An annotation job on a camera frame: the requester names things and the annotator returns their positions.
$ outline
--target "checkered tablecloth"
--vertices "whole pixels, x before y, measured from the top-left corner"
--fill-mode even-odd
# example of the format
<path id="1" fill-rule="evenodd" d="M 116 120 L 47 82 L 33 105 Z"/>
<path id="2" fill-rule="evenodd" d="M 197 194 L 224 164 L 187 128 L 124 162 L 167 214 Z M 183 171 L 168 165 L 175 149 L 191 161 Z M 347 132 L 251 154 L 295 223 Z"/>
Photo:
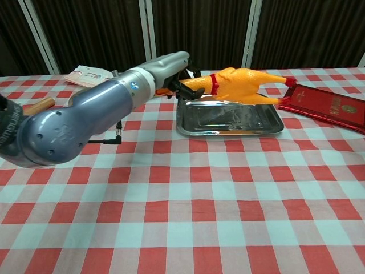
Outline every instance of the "checkered tablecloth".
<path id="1" fill-rule="evenodd" d="M 365 100 L 365 68 L 267 72 Z M 23 105 L 77 90 L 0 78 Z M 156 98 L 123 120 L 119 146 L 37 170 L 0 160 L 0 273 L 365 273 L 364 135 L 278 113 L 276 136 L 187 138 L 176 101 Z"/>

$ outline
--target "white paper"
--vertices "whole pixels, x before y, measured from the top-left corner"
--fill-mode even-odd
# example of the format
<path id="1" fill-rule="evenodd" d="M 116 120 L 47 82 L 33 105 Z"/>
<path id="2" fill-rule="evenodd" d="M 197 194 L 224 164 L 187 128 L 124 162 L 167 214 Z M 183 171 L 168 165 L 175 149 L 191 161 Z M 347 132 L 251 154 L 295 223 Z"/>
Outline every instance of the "white paper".
<path id="1" fill-rule="evenodd" d="M 83 87 L 95 87 L 113 78 L 113 73 L 102 68 L 79 65 L 63 79 Z"/>

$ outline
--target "orange object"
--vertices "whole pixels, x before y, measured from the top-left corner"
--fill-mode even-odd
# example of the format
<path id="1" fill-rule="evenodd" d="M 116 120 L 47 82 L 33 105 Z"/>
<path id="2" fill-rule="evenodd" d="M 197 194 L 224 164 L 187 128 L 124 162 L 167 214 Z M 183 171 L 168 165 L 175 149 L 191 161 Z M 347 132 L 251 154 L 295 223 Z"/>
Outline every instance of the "orange object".
<path id="1" fill-rule="evenodd" d="M 181 80 L 180 82 L 194 91 L 204 88 L 205 93 L 212 95 L 216 100 L 241 104 L 279 104 L 281 99 L 267 98 L 258 94 L 260 85 L 268 83 L 282 83 L 289 87 L 295 85 L 295 79 L 248 68 L 234 69 L 232 67 L 209 76 Z M 167 89 L 156 91 L 157 96 L 172 94 Z"/>
<path id="2" fill-rule="evenodd" d="M 23 113 L 26 116 L 33 116 L 54 105 L 55 105 L 55 101 L 52 98 L 46 98 L 30 107 L 27 107 L 26 109 L 24 109 Z"/>

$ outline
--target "red collar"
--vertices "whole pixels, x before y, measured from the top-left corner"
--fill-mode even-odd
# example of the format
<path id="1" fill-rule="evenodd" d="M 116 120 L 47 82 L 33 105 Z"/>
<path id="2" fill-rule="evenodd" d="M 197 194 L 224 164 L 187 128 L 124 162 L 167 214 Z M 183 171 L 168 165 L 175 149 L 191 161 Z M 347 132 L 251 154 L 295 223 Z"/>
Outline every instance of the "red collar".
<path id="1" fill-rule="evenodd" d="M 211 74 L 210 77 L 212 79 L 212 92 L 210 94 L 217 95 L 217 89 L 219 88 L 219 84 L 217 82 L 216 75 Z"/>

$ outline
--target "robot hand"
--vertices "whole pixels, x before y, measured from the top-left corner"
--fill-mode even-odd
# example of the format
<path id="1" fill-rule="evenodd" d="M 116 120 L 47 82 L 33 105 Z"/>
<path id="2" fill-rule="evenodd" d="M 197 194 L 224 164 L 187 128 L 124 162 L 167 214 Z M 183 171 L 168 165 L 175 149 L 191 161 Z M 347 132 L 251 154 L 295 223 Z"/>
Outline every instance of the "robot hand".
<path id="1" fill-rule="evenodd" d="M 197 99 L 189 88 L 176 86 L 179 73 L 188 64 L 185 51 L 161 56 L 80 93 L 68 107 L 34 116 L 24 116 L 21 106 L 14 102 L 3 102 L 0 157 L 26 168 L 69 162 L 81 153 L 91 136 L 107 131 L 152 99 L 160 88 Z"/>

